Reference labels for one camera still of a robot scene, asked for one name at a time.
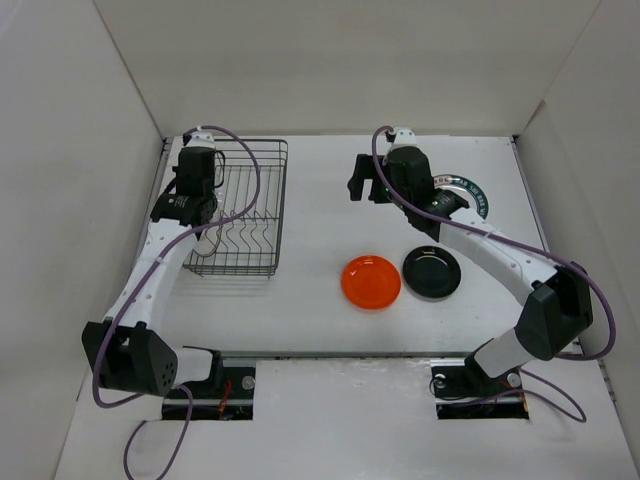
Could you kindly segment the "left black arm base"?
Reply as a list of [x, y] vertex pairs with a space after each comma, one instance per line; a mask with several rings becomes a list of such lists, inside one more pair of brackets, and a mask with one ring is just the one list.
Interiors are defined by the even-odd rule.
[[227, 358], [214, 380], [188, 382], [192, 421], [250, 421], [254, 413], [256, 362]]

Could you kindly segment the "orange plate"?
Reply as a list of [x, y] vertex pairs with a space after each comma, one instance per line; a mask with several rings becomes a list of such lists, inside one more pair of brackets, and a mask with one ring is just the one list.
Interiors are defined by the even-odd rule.
[[391, 306], [402, 289], [397, 268], [377, 255], [352, 259], [341, 273], [341, 290], [346, 299], [362, 310], [377, 311]]

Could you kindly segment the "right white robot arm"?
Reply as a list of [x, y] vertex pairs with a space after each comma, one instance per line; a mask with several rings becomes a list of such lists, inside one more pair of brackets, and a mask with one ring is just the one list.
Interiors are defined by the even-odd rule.
[[491, 230], [457, 192], [436, 186], [427, 156], [416, 146], [374, 157], [359, 154], [347, 183], [351, 200], [393, 203], [409, 224], [432, 240], [473, 261], [505, 287], [521, 305], [516, 324], [473, 350], [457, 366], [435, 367], [452, 398], [499, 394], [500, 383], [523, 365], [561, 355], [593, 323], [590, 285], [584, 270], [530, 252]]

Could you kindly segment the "white plate teal rim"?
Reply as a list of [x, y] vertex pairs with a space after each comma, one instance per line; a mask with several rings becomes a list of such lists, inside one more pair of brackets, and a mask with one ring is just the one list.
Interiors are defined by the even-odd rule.
[[474, 181], [454, 174], [441, 174], [434, 177], [436, 187], [451, 190], [463, 196], [475, 206], [482, 219], [487, 219], [490, 211], [489, 200], [484, 190]]

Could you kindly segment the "black plate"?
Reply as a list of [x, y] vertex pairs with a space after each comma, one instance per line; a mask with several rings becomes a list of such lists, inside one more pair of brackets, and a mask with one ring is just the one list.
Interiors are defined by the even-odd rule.
[[422, 246], [406, 255], [402, 276], [416, 295], [439, 300], [458, 289], [462, 272], [459, 262], [448, 251], [436, 246]]

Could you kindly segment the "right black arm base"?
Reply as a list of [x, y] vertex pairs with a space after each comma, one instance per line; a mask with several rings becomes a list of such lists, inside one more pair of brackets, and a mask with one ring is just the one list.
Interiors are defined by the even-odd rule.
[[517, 369], [497, 378], [469, 369], [462, 360], [433, 361], [429, 390], [439, 420], [528, 420], [522, 379]]

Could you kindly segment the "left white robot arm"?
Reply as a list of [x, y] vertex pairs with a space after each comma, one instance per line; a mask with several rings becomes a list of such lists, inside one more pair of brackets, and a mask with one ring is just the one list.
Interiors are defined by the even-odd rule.
[[173, 178], [151, 211], [144, 246], [121, 295], [100, 322], [89, 322], [82, 343], [96, 390], [166, 396], [189, 382], [204, 397], [223, 387], [218, 352], [172, 348], [161, 336], [177, 276], [217, 208], [215, 147], [192, 140], [178, 154]]

